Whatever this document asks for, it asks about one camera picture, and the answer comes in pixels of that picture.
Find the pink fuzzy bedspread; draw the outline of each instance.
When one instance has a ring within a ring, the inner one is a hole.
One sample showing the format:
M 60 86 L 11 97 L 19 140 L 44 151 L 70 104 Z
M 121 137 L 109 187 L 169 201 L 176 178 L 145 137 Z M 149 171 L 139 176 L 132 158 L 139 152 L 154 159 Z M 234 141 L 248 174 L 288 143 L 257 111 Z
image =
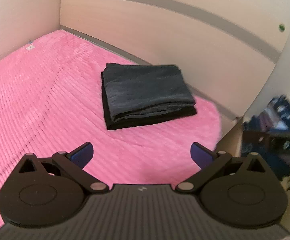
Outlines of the pink fuzzy bedspread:
M 84 170 L 110 187 L 175 186 L 199 170 L 190 157 L 193 142 L 215 148 L 220 116 L 213 103 L 198 97 L 195 116 L 108 131 L 100 73 L 106 63 L 130 62 L 62 30 L 33 44 L 0 61 L 0 188 L 23 154 L 50 157 L 86 141 L 94 158 Z

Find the gray stripe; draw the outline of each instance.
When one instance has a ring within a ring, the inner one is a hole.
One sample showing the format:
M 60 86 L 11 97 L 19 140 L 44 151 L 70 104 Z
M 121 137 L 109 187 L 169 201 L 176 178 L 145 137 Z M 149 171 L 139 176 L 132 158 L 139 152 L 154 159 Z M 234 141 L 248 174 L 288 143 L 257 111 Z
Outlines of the gray stripe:
M 97 38 L 94 38 L 94 37 L 89 36 L 89 35 L 87 35 L 85 33 L 81 33 L 81 32 L 79 32 L 77 30 L 68 28 L 68 27 L 63 26 L 63 25 L 61 25 L 60 27 L 61 27 L 61 29 L 65 30 L 67 32 L 75 34 L 76 36 L 81 37 L 81 38 L 83 38 L 85 40 L 91 41 L 92 43 L 96 44 L 97 46 L 100 46 L 100 47 L 102 47 L 104 49 L 107 49 L 107 50 L 109 50 L 109 51 L 111 51 L 111 52 L 113 52 L 113 53 L 115 53 L 115 54 L 117 54 L 117 55 L 119 55 L 121 57 L 124 57 L 125 59 L 133 61 L 133 62 L 137 63 L 138 65 L 151 65 L 149 62 L 144 61 L 144 60 L 142 60 L 139 57 L 136 57 L 136 56 L 134 56 L 134 55 L 122 50 L 122 49 L 119 49 L 119 48 L 117 48 L 117 47 L 115 47 L 113 45 L 110 45 L 110 44 L 108 44 L 108 43 L 106 43 L 104 41 L 101 41 L 101 40 L 99 40 Z
M 119 55 L 119 56 L 122 56 L 122 57 L 124 57 L 125 59 L 128 59 L 128 60 L 130 60 L 130 61 L 133 61 L 133 62 L 135 62 L 135 63 L 137 63 L 137 64 L 139 64 L 139 65 L 151 65 L 149 62 L 144 61 L 144 60 L 142 60 L 142 59 L 139 58 L 139 57 L 136 57 L 136 56 L 134 56 L 134 55 L 132 55 L 132 54 L 130 54 L 130 53 L 128 53 L 128 52 L 122 50 L 122 49 L 119 49 L 119 48 L 117 48 L 117 47 L 115 47 L 115 46 L 113 46 L 113 45 L 110 45 L 110 44 L 108 44 L 108 43 L 106 43 L 106 42 L 104 42 L 104 41 L 101 41 L 101 40 L 99 40 L 99 39 L 97 39 L 97 38 L 94 38 L 94 37 L 92 37 L 92 36 L 89 36 L 89 35 L 87 35 L 87 34 L 85 34 L 85 33 L 79 32 L 79 31 L 77 31 L 77 30 L 74 30 L 74 29 L 68 28 L 68 27 L 63 26 L 63 25 L 61 25 L 61 29 L 62 29 L 62 30 L 65 30 L 65 31 L 67 31 L 67 32 L 69 32 L 69 33 L 72 33 L 72 34 L 74 34 L 74 35 L 76 35 L 76 36 L 78 36 L 78 37 L 81 37 L 81 38 L 83 38 L 83 39 L 85 39 L 85 40 L 87 40 L 87 41 L 90 41 L 90 42 L 92 42 L 92 43 L 94 43 L 94 44 L 96 44 L 96 45 L 98 45 L 98 46 L 100 46 L 100 47 L 102 47 L 102 48 L 104 48 L 104 49 L 107 49 L 107 50 L 109 50 L 109 51 L 111 51 L 111 52 L 113 52 L 113 53 L 115 53 L 115 54 L 117 54 L 117 55 Z M 197 95 L 197 96 L 199 96 L 199 97 L 201 97 L 201 98 L 204 98 L 204 99 L 206 99 L 206 100 L 209 100 L 209 101 L 213 102 L 213 103 L 216 105 L 218 111 L 219 111 L 221 114 L 225 115 L 226 117 L 228 117 L 228 118 L 231 119 L 231 120 L 234 120 L 234 119 L 236 118 L 236 115 L 233 114 L 230 110 L 228 110 L 228 109 L 225 108 L 224 106 L 222 106 L 222 105 L 220 105 L 219 103 L 215 102 L 213 99 L 209 98 L 208 96 L 206 96 L 206 95 L 203 94 L 202 92 L 198 91 L 196 88 L 192 87 L 191 85 L 188 85 L 188 87 L 189 87 L 189 90 L 190 90 L 194 95 Z
M 280 56 L 279 51 L 277 51 L 267 42 L 263 41 L 261 38 L 257 37 L 256 35 L 250 33 L 249 31 L 240 26 L 215 14 L 207 12 L 201 8 L 197 8 L 189 4 L 181 3 L 174 0 L 126 0 L 126 1 L 133 1 L 153 5 L 202 21 L 241 40 L 242 42 L 246 43 L 253 49 L 259 51 L 261 54 L 263 54 L 265 57 L 270 59 L 275 64 Z

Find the folded black cloth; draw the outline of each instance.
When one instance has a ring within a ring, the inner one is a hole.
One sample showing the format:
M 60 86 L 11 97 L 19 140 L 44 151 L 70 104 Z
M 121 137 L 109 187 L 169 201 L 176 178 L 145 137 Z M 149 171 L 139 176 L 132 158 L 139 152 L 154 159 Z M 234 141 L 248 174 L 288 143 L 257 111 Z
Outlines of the folded black cloth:
M 175 65 L 107 64 L 102 100 L 108 130 L 196 114 L 195 100 Z

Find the ribbed texture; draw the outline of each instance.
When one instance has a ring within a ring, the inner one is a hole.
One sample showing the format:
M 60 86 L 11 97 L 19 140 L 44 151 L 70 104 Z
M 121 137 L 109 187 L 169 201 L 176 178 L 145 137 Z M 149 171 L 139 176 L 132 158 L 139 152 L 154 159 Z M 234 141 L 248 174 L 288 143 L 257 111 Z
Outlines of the ribbed texture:
M 86 141 L 94 158 L 84 170 L 109 186 L 175 185 L 199 169 L 190 158 L 193 142 L 214 149 L 220 116 L 211 102 L 196 98 L 195 116 L 108 131 L 100 73 L 106 63 L 130 62 L 62 30 L 33 44 L 0 61 L 0 188 L 24 153 L 50 157 Z
M 90 197 L 80 213 L 61 225 L 0 230 L 0 240 L 47 240 L 51 235 L 53 240 L 279 240 L 288 233 L 278 225 L 254 230 L 223 225 L 207 216 L 193 196 L 168 185 L 116 185 L 108 194 Z

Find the white wooden headboard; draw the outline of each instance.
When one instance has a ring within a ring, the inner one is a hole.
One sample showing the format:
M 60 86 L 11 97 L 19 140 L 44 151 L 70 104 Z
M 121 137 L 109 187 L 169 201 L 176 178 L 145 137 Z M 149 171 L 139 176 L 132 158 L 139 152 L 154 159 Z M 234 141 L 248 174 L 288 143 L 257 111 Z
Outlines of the white wooden headboard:
M 288 37 L 284 19 L 247 0 L 61 0 L 60 24 L 151 64 L 178 65 L 189 85 L 237 117 Z

